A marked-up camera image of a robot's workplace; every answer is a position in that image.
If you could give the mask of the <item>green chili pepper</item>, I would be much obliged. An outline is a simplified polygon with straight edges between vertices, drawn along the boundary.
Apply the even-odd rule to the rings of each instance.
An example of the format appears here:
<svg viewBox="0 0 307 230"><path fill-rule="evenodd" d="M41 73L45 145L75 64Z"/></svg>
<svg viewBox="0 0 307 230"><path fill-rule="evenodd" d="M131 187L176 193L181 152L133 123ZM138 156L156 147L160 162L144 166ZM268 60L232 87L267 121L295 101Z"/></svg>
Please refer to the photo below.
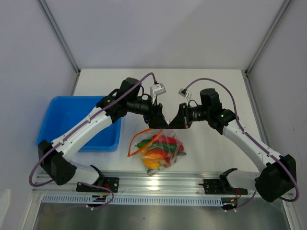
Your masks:
<svg viewBox="0 0 307 230"><path fill-rule="evenodd" d="M141 149L141 148L149 148L151 145L153 145L155 141L152 141L152 139L143 139L141 142L136 144L136 147Z"/></svg>

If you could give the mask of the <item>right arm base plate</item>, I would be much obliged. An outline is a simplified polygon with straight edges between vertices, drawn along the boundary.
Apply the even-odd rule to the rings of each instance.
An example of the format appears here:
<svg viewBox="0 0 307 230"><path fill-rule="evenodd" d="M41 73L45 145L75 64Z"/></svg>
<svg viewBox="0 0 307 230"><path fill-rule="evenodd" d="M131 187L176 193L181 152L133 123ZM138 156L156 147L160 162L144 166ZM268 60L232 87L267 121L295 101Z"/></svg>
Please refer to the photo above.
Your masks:
<svg viewBox="0 0 307 230"><path fill-rule="evenodd" d="M203 179L199 184L207 195L247 195L247 189L233 188L220 179Z"/></svg>

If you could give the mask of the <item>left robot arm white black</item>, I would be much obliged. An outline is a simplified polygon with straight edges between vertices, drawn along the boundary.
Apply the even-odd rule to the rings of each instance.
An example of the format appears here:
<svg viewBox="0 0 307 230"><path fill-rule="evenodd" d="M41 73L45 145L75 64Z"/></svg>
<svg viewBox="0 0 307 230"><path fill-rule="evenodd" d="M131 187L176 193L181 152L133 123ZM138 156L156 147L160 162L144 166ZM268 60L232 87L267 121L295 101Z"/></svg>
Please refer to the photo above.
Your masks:
<svg viewBox="0 0 307 230"><path fill-rule="evenodd" d="M103 97L90 113L61 136L38 144L38 165L57 185L70 181L86 183L92 191L104 187L104 179L94 166L84 166L72 162L74 155L94 136L108 128L127 113L142 115L151 129L166 129L168 123L162 114L162 105L157 96L166 92L157 81L150 87L147 99L139 95L142 82L126 78L118 89Z"/></svg>

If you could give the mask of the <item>yellow mango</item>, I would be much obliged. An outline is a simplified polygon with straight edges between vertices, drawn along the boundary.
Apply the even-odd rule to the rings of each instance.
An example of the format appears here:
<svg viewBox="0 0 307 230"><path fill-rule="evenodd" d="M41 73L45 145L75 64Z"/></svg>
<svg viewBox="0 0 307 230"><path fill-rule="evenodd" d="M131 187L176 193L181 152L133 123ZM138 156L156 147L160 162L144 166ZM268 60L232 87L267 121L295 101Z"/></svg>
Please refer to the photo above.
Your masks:
<svg viewBox="0 0 307 230"><path fill-rule="evenodd" d="M158 161L147 161L142 159L143 164L150 169L156 169L160 167L160 163Z"/></svg>

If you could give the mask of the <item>red chili pepper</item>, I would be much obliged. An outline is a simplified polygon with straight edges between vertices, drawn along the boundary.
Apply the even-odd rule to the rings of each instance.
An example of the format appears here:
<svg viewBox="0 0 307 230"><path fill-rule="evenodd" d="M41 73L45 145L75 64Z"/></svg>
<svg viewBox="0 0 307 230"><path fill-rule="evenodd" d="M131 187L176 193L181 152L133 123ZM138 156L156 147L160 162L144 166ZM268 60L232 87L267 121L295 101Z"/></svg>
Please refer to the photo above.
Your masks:
<svg viewBox="0 0 307 230"><path fill-rule="evenodd" d="M160 135L158 139L155 140L158 143L176 144L178 152L184 151L184 146L180 140L170 136Z"/></svg>

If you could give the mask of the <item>green cucumber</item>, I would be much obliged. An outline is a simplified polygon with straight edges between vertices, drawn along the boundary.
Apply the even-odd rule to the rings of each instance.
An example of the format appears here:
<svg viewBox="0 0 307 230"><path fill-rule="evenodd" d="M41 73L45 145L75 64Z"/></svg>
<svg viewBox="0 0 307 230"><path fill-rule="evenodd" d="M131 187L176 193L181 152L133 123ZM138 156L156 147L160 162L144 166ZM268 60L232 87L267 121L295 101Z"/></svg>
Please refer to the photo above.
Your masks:
<svg viewBox="0 0 307 230"><path fill-rule="evenodd" d="M177 150L176 144L158 143L155 142L148 149L161 149L167 152L175 152Z"/></svg>

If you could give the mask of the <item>clear zip bag orange zipper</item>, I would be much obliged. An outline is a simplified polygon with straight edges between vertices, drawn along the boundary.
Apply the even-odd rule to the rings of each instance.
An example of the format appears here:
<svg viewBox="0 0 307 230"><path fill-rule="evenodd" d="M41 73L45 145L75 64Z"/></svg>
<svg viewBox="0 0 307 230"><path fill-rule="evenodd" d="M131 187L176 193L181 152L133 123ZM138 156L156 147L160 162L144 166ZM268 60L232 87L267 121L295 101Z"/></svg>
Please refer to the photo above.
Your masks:
<svg viewBox="0 0 307 230"><path fill-rule="evenodd" d="M171 129L148 128L130 141L127 157L138 157L146 173L153 176L186 157L184 144Z"/></svg>

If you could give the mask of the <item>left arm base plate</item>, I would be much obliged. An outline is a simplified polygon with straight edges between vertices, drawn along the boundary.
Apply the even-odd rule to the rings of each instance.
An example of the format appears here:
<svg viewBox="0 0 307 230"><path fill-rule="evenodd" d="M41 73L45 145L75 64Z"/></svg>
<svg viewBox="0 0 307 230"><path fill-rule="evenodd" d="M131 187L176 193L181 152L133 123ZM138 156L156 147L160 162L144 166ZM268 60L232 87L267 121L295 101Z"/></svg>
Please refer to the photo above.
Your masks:
<svg viewBox="0 0 307 230"><path fill-rule="evenodd" d="M91 193L108 192L108 190L102 189L100 187L107 188L113 193L117 193L119 188L119 178L118 177L99 178L97 182L95 182L93 185L90 186L85 185L84 183L78 183L76 186L76 191L91 192Z"/></svg>

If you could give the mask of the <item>red orange mango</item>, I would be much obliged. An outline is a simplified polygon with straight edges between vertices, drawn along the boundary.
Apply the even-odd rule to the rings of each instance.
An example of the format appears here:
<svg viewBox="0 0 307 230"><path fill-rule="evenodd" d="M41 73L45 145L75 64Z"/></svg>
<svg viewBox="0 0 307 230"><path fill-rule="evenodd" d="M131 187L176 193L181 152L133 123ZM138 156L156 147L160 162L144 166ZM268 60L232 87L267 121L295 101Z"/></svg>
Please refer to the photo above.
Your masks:
<svg viewBox="0 0 307 230"><path fill-rule="evenodd" d="M168 152L162 149L151 149L148 150L144 155L143 159L147 161L161 161L168 156Z"/></svg>

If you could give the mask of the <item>grey toy fish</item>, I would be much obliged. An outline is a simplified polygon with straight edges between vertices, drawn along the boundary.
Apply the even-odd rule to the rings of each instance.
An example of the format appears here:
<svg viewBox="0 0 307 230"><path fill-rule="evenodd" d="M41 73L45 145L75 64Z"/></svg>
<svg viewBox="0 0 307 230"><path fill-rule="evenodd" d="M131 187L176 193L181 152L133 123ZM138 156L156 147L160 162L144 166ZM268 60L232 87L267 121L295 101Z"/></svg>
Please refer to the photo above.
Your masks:
<svg viewBox="0 0 307 230"><path fill-rule="evenodd" d="M170 156L166 157L164 160L158 161L160 163L160 167L156 169L150 169L147 168L147 174L149 176L152 176L154 174L157 174L160 171L163 171L166 168L171 167L173 164L175 164L180 158L185 157L187 154L186 152L178 152L177 154L171 154Z"/></svg>

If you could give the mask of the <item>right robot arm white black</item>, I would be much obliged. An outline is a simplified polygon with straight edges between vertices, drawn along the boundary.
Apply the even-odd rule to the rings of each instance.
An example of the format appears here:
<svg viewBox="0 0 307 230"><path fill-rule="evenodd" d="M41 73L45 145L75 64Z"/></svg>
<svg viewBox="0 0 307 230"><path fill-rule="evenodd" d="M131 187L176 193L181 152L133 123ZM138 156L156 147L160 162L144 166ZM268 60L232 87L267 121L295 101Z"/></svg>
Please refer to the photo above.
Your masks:
<svg viewBox="0 0 307 230"><path fill-rule="evenodd" d="M258 192L267 202L282 198L291 189L299 198L296 182L296 161L291 155L282 156L262 141L256 140L229 109L223 109L219 94L213 88L200 92L201 105L179 105L178 113L170 122L170 129L188 129L193 122L207 121L209 126L237 145L254 163L258 172L246 172L231 168L220 174L219 188L230 193L236 188Z"/></svg>

